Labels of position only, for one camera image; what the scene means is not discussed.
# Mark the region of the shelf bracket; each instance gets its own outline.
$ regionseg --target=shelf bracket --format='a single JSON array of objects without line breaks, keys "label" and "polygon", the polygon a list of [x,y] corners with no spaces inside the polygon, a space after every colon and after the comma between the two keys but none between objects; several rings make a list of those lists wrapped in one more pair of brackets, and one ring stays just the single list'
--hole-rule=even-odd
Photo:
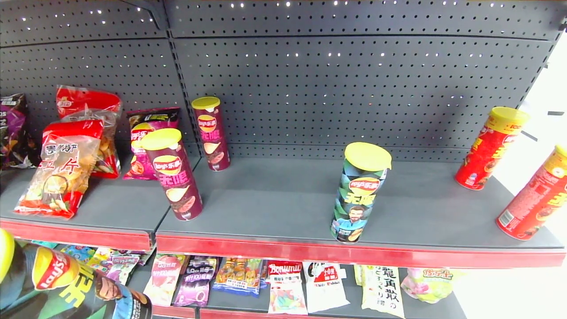
[{"label": "shelf bracket", "polygon": [[120,0],[131,6],[135,6],[144,10],[149,11],[154,24],[158,30],[169,29],[169,24],[167,23],[166,9],[161,1],[157,0]]}]

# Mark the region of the pegboard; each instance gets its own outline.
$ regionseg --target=pegboard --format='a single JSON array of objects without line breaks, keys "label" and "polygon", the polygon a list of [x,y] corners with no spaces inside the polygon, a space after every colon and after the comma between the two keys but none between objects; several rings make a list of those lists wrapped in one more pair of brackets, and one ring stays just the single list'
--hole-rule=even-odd
[{"label": "pegboard", "polygon": [[121,1],[0,2],[0,46],[165,37],[148,11]]},{"label": "pegboard", "polygon": [[58,120],[56,85],[116,93],[124,111],[116,140],[130,141],[126,111],[179,106],[183,140],[195,143],[167,39],[113,40],[2,48],[2,95],[26,93],[34,138]]},{"label": "pegboard", "polygon": [[166,1],[175,37],[459,35],[557,40],[565,1]]},{"label": "pegboard", "polygon": [[229,142],[468,149],[516,107],[552,43],[463,37],[176,39],[189,96],[217,95]]}]

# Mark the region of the bonmui candy bag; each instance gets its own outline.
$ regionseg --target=bonmui candy bag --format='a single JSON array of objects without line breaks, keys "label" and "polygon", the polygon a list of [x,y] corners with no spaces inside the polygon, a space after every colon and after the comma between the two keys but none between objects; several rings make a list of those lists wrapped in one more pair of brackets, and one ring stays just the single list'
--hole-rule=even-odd
[{"label": "bonmui candy bag", "polygon": [[185,255],[157,254],[151,267],[151,278],[147,282],[144,294],[154,305],[171,305],[177,286],[179,272],[187,260]]},{"label": "bonmui candy bag", "polygon": [[206,306],[209,301],[209,283],[214,277],[217,264],[217,257],[192,256],[185,274],[181,277],[174,306]]},{"label": "bonmui candy bag", "polygon": [[350,304],[342,286],[342,271],[338,263],[303,262],[303,272],[309,313]]},{"label": "bonmui candy bag", "polygon": [[93,177],[117,178],[120,160],[116,154],[114,135],[122,112],[122,101],[111,93],[84,87],[57,86],[57,112],[62,122],[101,120],[104,132],[96,153]]},{"label": "bonmui candy bag", "polygon": [[61,252],[73,256],[82,263],[87,263],[95,255],[96,250],[87,246],[66,245]]},{"label": "bonmui candy bag", "polygon": [[362,267],[362,309],[404,317],[397,267]]},{"label": "bonmui candy bag", "polygon": [[410,297],[435,304],[453,292],[453,283],[463,274],[449,268],[408,268],[401,287]]},{"label": "bonmui candy bag", "polygon": [[96,249],[92,258],[87,262],[87,265],[106,274],[112,266],[111,256],[113,253],[114,250],[110,248],[99,247]]},{"label": "bonmui candy bag", "polygon": [[41,162],[40,149],[27,131],[27,115],[23,93],[0,98],[0,170],[33,168]]},{"label": "bonmui candy bag", "polygon": [[107,277],[126,285],[139,260],[140,256],[134,254],[111,255],[112,265],[108,269]]},{"label": "bonmui candy bag", "polygon": [[237,295],[260,295],[262,259],[225,258],[213,284],[214,290]]},{"label": "bonmui candy bag", "polygon": [[270,305],[268,313],[305,314],[300,262],[270,261]]},{"label": "bonmui candy bag", "polygon": [[66,219],[75,216],[88,188],[102,133],[100,120],[47,125],[43,160],[14,212]]},{"label": "bonmui candy bag", "polygon": [[40,245],[43,247],[47,247],[49,249],[54,249],[55,247],[57,247],[57,245],[59,245],[56,242],[49,242],[49,241],[41,241],[41,240],[32,240],[32,244],[36,244],[36,245]]},{"label": "bonmui candy bag", "polygon": [[153,108],[126,114],[130,123],[130,141],[132,143],[131,168],[124,179],[147,179],[157,181],[151,160],[146,151],[140,146],[140,140],[149,132],[162,128],[177,128],[179,123],[179,108]]}]

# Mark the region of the red shelf edge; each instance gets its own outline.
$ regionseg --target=red shelf edge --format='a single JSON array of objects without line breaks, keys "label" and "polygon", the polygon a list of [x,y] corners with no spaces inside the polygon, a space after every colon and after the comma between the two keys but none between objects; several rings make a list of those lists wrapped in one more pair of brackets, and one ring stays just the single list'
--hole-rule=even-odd
[{"label": "red shelf edge", "polygon": [[272,314],[272,313],[261,313],[261,312],[246,312],[246,311],[229,311],[229,310],[215,310],[201,308],[199,310],[201,319],[234,319],[234,318],[262,318],[262,319],[328,319],[324,317],[314,317],[309,315],[303,316],[298,314]]},{"label": "red shelf edge", "polygon": [[142,230],[119,232],[99,228],[72,228],[56,224],[23,223],[0,219],[0,226],[15,237],[125,250],[150,250],[150,235]]},{"label": "red shelf edge", "polygon": [[359,245],[321,245],[156,234],[158,251],[245,258],[327,261],[391,267],[520,268],[561,266],[565,249],[424,250]]},{"label": "red shelf edge", "polygon": [[195,309],[191,307],[164,307],[164,306],[152,306],[154,316],[172,317],[172,318],[183,318],[183,319],[194,319]]}]

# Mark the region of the red chip bag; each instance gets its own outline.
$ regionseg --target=red chip bag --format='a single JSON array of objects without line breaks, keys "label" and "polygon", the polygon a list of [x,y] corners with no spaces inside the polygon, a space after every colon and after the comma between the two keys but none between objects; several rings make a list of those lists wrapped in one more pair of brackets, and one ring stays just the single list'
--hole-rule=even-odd
[{"label": "red chip bag", "polygon": [[111,93],[92,91],[83,87],[57,86],[57,112],[62,122],[101,120],[104,132],[96,155],[92,176],[118,178],[120,160],[116,154],[114,135],[122,112],[122,101]]},{"label": "red chip bag", "polygon": [[88,188],[102,134],[101,120],[49,124],[43,131],[42,162],[14,212],[73,217]]}]

